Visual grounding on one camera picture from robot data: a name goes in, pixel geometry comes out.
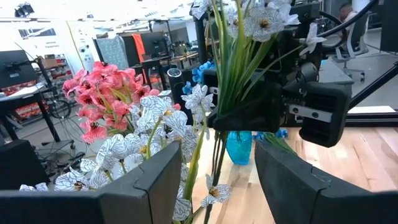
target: blue glass vase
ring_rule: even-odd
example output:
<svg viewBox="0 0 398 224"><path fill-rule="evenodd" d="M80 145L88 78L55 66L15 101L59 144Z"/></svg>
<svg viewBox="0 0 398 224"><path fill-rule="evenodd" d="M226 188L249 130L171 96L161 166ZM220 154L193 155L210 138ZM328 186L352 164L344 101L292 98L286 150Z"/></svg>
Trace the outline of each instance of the blue glass vase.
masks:
<svg viewBox="0 0 398 224"><path fill-rule="evenodd" d="M247 165L249 163L251 144L251 131L229 132L226 141L226 150L234 164Z"/></svg>

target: computer monitor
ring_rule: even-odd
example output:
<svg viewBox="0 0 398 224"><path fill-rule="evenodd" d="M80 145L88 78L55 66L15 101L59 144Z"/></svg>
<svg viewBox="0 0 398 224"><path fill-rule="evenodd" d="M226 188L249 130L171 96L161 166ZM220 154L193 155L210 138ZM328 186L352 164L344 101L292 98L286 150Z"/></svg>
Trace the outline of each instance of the computer monitor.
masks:
<svg viewBox="0 0 398 224"><path fill-rule="evenodd" d="M141 34L141 39L146 55L151 55L154 58L158 57L161 52L167 53L167 45L163 32Z"/></svg>
<svg viewBox="0 0 398 224"><path fill-rule="evenodd" d="M29 61L25 51L11 50L0 52L0 88L6 88L37 79L32 65L16 66L18 63Z"/></svg>

